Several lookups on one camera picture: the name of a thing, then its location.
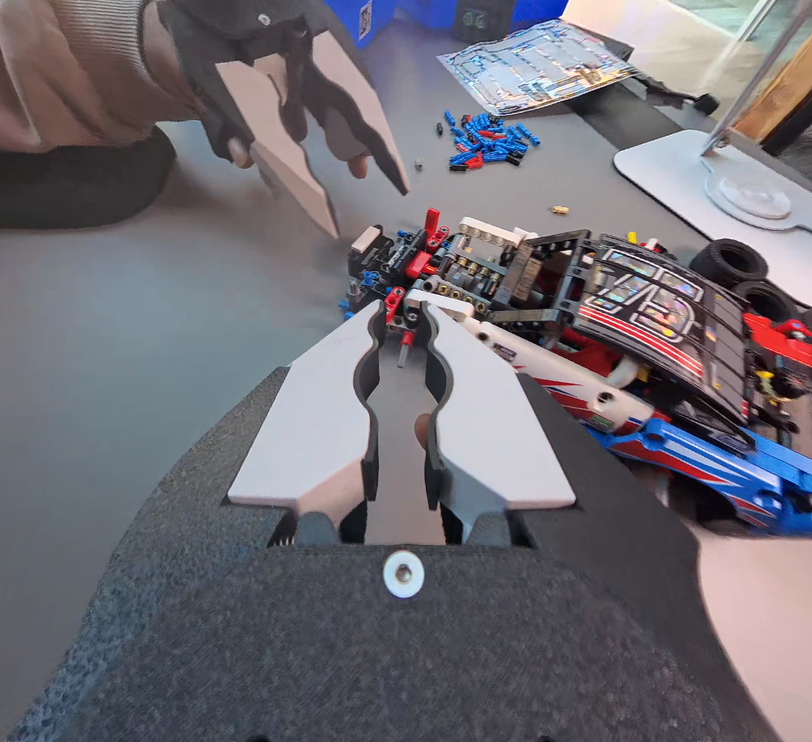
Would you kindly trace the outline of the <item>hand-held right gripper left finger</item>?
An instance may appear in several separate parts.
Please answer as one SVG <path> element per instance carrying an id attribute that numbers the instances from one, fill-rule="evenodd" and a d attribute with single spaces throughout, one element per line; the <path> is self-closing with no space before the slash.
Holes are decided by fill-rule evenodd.
<path id="1" fill-rule="evenodd" d="M 379 424 L 369 397 L 380 382 L 386 309 L 371 302 L 288 366 L 228 500 L 338 528 L 377 495 Z"/>

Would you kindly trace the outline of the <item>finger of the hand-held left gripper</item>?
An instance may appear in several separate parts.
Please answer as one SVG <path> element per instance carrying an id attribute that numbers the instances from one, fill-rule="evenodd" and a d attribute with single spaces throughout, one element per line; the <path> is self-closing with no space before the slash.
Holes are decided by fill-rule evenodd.
<path id="1" fill-rule="evenodd" d="M 338 239 L 329 195 L 313 175 L 301 141 L 292 138 L 283 123 L 282 111 L 292 97 L 285 58 L 277 53 L 255 60 L 252 66 L 234 60 L 216 68 L 252 135 L 249 152 L 263 178 L 275 179 L 313 223 Z"/>
<path id="2" fill-rule="evenodd" d="M 369 80 L 329 30 L 313 38 L 310 75 L 311 97 L 343 119 L 351 137 L 369 151 L 378 168 L 401 195 L 410 192 L 395 138 Z"/>

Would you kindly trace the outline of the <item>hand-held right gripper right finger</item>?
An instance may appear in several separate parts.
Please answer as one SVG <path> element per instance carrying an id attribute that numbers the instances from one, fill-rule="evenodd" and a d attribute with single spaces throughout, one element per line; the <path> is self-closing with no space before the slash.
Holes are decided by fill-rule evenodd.
<path id="1" fill-rule="evenodd" d="M 519 375 L 437 304 L 421 303 L 426 425 L 425 491 L 447 544 L 489 514 L 555 511 L 576 494 Z"/>

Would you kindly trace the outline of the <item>toy brick race car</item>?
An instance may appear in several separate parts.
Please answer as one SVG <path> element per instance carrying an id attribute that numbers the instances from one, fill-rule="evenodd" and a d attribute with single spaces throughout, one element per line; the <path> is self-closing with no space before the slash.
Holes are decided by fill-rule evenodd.
<path id="1" fill-rule="evenodd" d="M 654 239 L 540 235 L 429 209 L 348 252 L 349 319 L 384 302 L 401 360 L 437 304 L 539 383 L 608 451 L 670 484 L 717 531 L 810 537 L 810 457 L 787 404 L 810 395 L 810 321 L 772 323 Z"/>

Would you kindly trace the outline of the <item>person's left forearm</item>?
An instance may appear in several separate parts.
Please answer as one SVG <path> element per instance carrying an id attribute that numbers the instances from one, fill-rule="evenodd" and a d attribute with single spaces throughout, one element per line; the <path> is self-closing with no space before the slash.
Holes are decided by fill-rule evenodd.
<path id="1" fill-rule="evenodd" d="M 1 0 L 1 149 L 123 147 L 200 104 L 163 0 Z"/>

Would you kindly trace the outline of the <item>grey desk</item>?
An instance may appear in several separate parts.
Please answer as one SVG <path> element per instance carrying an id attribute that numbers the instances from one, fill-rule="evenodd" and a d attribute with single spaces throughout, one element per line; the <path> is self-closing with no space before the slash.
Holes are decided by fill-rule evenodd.
<path id="1" fill-rule="evenodd" d="M 2 233 L 2 740 L 810 740 L 810 540 L 688 528 L 545 395 L 580 500 L 517 518 L 519 545 L 443 546 L 425 360 L 393 347 L 366 544 L 273 546 L 278 511 L 226 503 L 365 225 L 434 206 L 546 233 L 563 201 L 704 244 L 569 111 L 527 120 L 525 167 L 448 174 L 446 43 L 397 22 L 367 51 L 409 196 L 309 142 L 344 242 L 197 124 L 167 127 L 178 166 L 134 219 Z"/>

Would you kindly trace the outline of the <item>person's left hand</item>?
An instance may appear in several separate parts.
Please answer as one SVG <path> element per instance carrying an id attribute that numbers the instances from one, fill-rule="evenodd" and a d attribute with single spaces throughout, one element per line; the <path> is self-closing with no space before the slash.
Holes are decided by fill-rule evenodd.
<path id="1" fill-rule="evenodd" d="M 347 164 L 355 179 L 365 179 L 368 174 L 370 152 L 352 134 L 346 120 L 333 108 L 326 110 L 321 124 L 326 144 L 332 155 Z M 253 164 L 249 149 L 238 138 L 228 141 L 228 152 L 232 163 L 241 169 L 250 168 Z"/>

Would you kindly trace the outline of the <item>pile of blue red pins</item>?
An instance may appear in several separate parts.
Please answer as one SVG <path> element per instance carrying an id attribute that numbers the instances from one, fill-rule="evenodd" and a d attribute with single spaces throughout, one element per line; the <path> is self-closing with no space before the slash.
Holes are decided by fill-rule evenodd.
<path id="1" fill-rule="evenodd" d="M 523 165 L 528 151 L 541 146 L 541 140 L 526 125 L 508 123 L 492 113 L 463 114 L 455 118 L 445 110 L 435 126 L 439 138 L 447 135 L 454 153 L 447 160 L 450 173 L 470 173 L 488 165 Z"/>

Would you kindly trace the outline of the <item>black device with green display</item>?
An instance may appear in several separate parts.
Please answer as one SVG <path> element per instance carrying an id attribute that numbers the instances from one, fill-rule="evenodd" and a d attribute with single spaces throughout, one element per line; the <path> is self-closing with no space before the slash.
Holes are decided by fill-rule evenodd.
<path id="1" fill-rule="evenodd" d="M 456 0 L 452 37 L 467 45 L 505 38 L 517 0 Z"/>

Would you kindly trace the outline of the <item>shiny sticker sheet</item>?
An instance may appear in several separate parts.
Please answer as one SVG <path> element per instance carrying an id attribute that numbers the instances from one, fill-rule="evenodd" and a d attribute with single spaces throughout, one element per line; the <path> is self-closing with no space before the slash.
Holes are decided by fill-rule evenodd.
<path id="1" fill-rule="evenodd" d="M 640 74 L 606 40 L 560 19 L 459 52 L 442 67 L 488 113 L 509 117 L 551 107 Z"/>

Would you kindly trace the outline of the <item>black padded wrist rest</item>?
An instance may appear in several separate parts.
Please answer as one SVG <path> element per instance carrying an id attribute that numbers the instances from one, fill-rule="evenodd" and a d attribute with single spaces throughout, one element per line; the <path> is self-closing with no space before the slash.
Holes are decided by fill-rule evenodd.
<path id="1" fill-rule="evenodd" d="M 154 127 L 127 147 L 61 147 L 1 154 L 1 230 L 95 229 L 153 205 L 176 162 Z"/>

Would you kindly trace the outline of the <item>black toy tyre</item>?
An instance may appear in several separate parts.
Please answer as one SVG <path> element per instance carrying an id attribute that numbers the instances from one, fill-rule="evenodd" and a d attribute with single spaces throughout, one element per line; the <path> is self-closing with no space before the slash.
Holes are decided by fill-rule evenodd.
<path id="1" fill-rule="evenodd" d="M 697 252 L 689 268 L 727 289 L 744 282 L 766 280 L 768 276 L 768 264 L 760 253 L 735 239 L 710 242 Z"/>
<path id="2" fill-rule="evenodd" d="M 766 280 L 744 281 L 733 287 L 732 291 L 744 300 L 747 311 L 772 323 L 782 324 L 798 317 L 794 301 Z"/>

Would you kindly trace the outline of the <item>white monitor base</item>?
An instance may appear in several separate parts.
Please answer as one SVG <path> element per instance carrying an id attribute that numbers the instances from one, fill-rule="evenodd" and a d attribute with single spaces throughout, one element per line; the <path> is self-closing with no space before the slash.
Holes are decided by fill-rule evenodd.
<path id="1" fill-rule="evenodd" d="M 810 183 L 733 144 L 705 151 L 708 138 L 684 129 L 619 151 L 614 167 L 708 240 L 755 249 L 769 279 L 810 307 Z"/>

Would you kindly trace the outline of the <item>wooden post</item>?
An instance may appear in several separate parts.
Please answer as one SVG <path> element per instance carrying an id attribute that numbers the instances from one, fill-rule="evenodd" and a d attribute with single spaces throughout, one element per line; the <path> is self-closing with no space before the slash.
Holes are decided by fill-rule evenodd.
<path id="1" fill-rule="evenodd" d="M 757 143 L 764 142 L 810 95 L 811 38 L 761 90 L 733 128 Z"/>

